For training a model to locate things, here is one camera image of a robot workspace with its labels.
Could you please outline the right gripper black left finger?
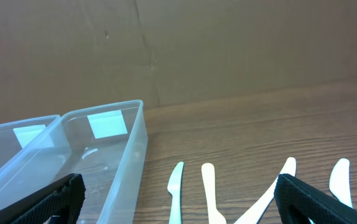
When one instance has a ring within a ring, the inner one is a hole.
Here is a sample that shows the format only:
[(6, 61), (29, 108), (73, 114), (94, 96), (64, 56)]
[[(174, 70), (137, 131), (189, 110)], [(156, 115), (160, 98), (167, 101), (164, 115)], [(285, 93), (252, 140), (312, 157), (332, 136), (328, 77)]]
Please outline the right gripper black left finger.
[(0, 224), (76, 223), (85, 191), (82, 175), (68, 174), (0, 210)]

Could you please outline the cream white plastic knife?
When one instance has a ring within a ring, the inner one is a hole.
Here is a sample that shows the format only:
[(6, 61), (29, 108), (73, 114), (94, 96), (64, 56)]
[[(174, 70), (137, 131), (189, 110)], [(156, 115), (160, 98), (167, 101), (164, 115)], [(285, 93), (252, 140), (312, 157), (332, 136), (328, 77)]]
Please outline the cream white plastic knife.
[[(288, 157), (280, 174), (290, 174), (295, 176), (297, 162), (294, 157)], [(250, 207), (243, 215), (241, 215), (234, 224), (258, 224), (264, 212), (274, 198), (274, 191), (278, 178), (276, 178), (265, 193)]]

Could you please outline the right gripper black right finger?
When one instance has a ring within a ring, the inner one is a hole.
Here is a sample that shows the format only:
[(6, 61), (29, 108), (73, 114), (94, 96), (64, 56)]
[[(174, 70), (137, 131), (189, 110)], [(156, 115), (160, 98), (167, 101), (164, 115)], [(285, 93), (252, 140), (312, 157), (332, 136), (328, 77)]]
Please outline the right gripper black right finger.
[(290, 174), (278, 176), (274, 198), (283, 224), (357, 224), (357, 210)]

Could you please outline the mint green plastic knife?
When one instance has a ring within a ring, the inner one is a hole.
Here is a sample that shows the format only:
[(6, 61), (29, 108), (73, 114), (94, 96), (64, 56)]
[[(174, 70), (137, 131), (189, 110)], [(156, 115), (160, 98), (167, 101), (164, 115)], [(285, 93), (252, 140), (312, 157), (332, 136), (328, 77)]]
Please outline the mint green plastic knife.
[(341, 203), (353, 208), (350, 190), (350, 161), (347, 158), (341, 158), (333, 167), (329, 189)]

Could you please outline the light blue plastic knife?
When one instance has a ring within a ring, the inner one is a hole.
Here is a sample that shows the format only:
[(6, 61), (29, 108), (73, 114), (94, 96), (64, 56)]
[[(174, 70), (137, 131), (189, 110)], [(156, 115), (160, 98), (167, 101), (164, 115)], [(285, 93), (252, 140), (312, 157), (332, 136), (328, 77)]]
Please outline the light blue plastic knife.
[(181, 183), (184, 162), (179, 162), (170, 175), (167, 190), (172, 196), (169, 224), (181, 224)]

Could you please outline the yellow plastic knife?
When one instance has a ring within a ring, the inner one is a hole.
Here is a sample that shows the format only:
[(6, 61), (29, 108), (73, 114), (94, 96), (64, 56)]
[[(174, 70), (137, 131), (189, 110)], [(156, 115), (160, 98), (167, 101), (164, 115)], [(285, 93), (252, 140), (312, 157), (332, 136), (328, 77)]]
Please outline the yellow plastic knife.
[(226, 224), (225, 217), (218, 211), (216, 206), (215, 167), (211, 163), (204, 163), (201, 170), (208, 210), (208, 223)]

